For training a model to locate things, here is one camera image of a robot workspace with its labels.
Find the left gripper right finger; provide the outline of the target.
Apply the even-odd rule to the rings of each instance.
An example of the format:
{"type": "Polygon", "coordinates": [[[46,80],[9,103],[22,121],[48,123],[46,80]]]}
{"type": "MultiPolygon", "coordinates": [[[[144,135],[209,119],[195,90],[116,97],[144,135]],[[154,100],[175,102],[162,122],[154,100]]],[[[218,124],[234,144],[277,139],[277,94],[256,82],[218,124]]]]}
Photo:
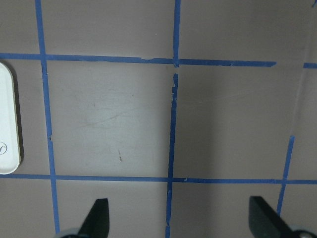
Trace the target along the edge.
{"type": "Polygon", "coordinates": [[[249,229],[254,238],[295,238],[295,233],[261,196],[249,198],[249,229]]]}

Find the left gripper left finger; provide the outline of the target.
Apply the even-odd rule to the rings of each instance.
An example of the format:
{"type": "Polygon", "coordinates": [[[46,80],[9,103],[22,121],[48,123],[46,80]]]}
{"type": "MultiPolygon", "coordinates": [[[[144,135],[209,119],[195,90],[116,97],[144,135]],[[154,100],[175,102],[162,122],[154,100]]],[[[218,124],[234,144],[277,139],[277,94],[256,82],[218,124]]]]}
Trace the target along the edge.
{"type": "Polygon", "coordinates": [[[97,199],[79,229],[77,236],[79,238],[107,238],[108,234],[108,199],[97,199]]]}

